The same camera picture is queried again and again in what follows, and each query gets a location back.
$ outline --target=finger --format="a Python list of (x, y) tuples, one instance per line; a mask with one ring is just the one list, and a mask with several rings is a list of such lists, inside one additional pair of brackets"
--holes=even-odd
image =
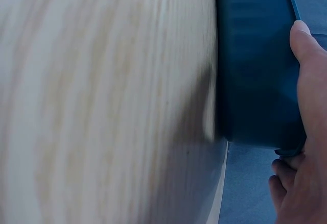
[(271, 166), (275, 174), (279, 177), (283, 187), (286, 191), (289, 191), (294, 186), (296, 171), (280, 159), (274, 160)]
[(282, 161), (287, 163), (292, 169), (298, 170), (303, 160), (305, 159), (304, 154), (297, 155), (295, 157), (280, 157)]
[(282, 186), (282, 183), (278, 176), (271, 176), (269, 178), (268, 183), (272, 202), (274, 204), (276, 212), (278, 212), (278, 210), (281, 208), (287, 191)]
[(308, 26), (301, 20), (295, 21), (291, 29), (290, 44), (300, 65), (319, 55), (326, 55), (326, 51), (311, 36)]

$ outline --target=hand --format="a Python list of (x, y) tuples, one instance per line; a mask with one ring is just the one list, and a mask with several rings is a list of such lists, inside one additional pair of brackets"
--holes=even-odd
[(290, 43), (300, 62), (297, 93), (307, 141), (301, 155), (272, 163), (276, 223), (327, 223), (327, 52), (299, 20)]

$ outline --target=fingernail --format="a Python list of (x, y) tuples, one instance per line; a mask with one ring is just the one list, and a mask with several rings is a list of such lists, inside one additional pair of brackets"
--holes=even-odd
[(296, 20), (294, 22), (293, 27), (298, 31), (303, 31), (303, 32), (311, 35), (309, 27), (301, 20)]

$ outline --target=light wood surface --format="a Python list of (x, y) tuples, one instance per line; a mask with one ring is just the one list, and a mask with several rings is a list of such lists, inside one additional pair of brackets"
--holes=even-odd
[(214, 0), (0, 0), (0, 223), (216, 224), (215, 18)]

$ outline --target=blue plastic housing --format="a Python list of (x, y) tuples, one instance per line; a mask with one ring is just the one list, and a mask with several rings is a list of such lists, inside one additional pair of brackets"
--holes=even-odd
[(301, 152), (299, 64), (289, 44), (295, 0), (217, 0), (216, 132), (230, 142)]

